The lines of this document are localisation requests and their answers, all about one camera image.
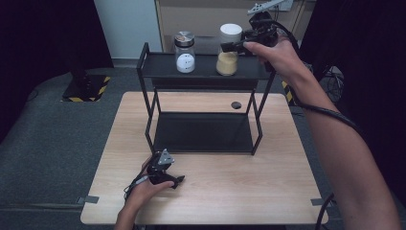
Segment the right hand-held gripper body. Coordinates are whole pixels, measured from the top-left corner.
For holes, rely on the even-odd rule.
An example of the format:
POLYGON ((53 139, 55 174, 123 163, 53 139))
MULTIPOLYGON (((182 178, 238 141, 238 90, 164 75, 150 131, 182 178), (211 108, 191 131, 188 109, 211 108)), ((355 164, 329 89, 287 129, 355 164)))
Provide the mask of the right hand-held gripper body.
POLYGON ((242 33, 242 38, 246 41, 255 41, 263 45, 275 45, 278 41, 279 34, 285 35, 290 40, 294 35, 287 30, 284 25, 274 19, 270 10, 278 8, 284 0, 270 0, 265 3, 256 3, 255 6, 247 12, 251 16, 249 24, 250 30, 242 33))

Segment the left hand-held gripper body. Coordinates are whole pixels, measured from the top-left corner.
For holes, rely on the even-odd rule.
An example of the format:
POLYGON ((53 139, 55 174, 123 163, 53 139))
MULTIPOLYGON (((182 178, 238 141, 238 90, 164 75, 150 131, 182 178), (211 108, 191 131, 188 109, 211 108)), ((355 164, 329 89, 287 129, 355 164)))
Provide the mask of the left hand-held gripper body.
POLYGON ((167 149, 155 152, 147 164, 147 174, 152 184, 160 184, 165 181, 170 181, 170 175, 166 170, 174 162, 167 149))

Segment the glass jar with white lid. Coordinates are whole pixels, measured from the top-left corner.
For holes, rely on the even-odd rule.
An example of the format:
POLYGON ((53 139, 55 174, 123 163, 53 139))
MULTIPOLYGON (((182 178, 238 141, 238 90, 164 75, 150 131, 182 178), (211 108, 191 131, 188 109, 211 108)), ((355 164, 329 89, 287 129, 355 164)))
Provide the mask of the glass jar with white lid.
MULTIPOLYGON (((220 26, 220 44, 238 42, 241 39, 242 28, 238 24, 227 23, 220 26)), ((225 52, 219 48, 216 72, 222 76, 232 76, 237 71, 237 52, 225 52)))

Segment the black two-tier metal rack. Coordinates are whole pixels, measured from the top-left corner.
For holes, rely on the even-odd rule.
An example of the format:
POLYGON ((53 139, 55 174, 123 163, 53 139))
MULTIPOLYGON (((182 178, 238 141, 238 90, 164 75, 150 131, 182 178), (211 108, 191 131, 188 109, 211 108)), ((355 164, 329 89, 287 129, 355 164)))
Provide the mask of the black two-tier metal rack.
POLYGON ((222 76, 214 70, 213 55, 199 54, 197 66, 188 74, 178 72, 171 60, 171 54, 151 52, 145 44, 137 62, 149 118, 145 136, 151 150, 255 153, 262 139, 260 115, 276 76, 271 64, 260 67, 253 57, 244 56, 235 74, 222 76), (165 111, 161 90, 244 92, 249 100, 244 112, 165 111))

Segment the person's left hand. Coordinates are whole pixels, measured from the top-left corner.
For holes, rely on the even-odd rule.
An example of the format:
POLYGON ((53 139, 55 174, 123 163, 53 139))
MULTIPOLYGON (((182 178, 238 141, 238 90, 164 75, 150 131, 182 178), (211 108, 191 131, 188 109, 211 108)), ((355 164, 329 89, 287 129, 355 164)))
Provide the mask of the person's left hand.
POLYGON ((125 207, 132 210, 138 210, 147 204, 155 195, 172 187, 172 181, 165 181, 160 184, 152 184, 149 179, 135 186, 129 195, 129 198, 124 203, 125 207))

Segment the person's right hand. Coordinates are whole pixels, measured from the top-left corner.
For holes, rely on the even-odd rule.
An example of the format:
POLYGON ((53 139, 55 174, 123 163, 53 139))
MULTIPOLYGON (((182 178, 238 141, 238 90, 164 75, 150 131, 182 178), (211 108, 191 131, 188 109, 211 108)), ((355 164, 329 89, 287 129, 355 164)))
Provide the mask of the person's right hand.
POLYGON ((294 88, 314 82, 314 76, 300 60, 286 36, 280 35, 274 47, 257 42, 244 42, 243 47, 256 55, 261 63, 269 62, 282 79, 294 88))

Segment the beige wooden cabinet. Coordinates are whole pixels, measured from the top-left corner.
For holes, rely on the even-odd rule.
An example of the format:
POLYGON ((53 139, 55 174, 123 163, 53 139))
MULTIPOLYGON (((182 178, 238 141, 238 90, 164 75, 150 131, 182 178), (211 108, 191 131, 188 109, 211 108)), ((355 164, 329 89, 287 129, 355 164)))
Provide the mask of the beige wooden cabinet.
MULTIPOLYGON (((196 37, 218 38, 223 24, 238 24, 249 29, 250 15, 255 4, 268 0, 155 0, 161 42, 164 52, 173 48, 172 37, 180 31, 190 31, 196 37)), ((271 11, 297 39, 302 39, 314 4, 309 0, 293 0, 289 11, 271 11)))

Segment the glass jar with silver lid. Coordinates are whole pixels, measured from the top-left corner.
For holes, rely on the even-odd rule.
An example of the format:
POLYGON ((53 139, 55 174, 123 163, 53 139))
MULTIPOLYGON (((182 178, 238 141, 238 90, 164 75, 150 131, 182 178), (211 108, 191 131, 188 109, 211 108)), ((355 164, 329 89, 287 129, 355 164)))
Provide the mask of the glass jar with silver lid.
POLYGON ((195 68, 194 34, 189 31, 178 32, 174 36, 176 69, 180 73, 191 73, 195 68))

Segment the black stand base striped edge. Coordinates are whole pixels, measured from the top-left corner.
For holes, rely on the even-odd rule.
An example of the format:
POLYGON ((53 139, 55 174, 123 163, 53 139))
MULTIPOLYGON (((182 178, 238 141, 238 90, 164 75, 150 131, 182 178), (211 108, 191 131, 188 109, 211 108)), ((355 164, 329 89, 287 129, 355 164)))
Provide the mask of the black stand base striped edge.
POLYGON ((288 105, 295 105, 290 87, 285 81, 282 81, 282 88, 284 90, 284 94, 285 94, 288 105))
POLYGON ((72 75, 68 87, 62 94, 64 102, 97 102, 105 91, 110 78, 106 75, 89 75, 75 56, 66 58, 72 75))

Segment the grey tape strip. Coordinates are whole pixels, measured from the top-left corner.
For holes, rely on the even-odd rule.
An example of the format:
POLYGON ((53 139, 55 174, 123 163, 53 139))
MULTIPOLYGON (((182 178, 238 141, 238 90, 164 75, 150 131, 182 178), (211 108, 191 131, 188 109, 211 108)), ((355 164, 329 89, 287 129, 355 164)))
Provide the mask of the grey tape strip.
POLYGON ((322 198, 312 198, 311 200, 312 206, 322 206, 323 204, 327 204, 327 207, 332 207, 336 205, 336 201, 334 199, 327 200, 322 198))
POLYGON ((99 197, 93 196, 93 195, 80 196, 77 198, 77 204, 84 204, 84 203, 97 204, 98 201, 99 201, 99 197))

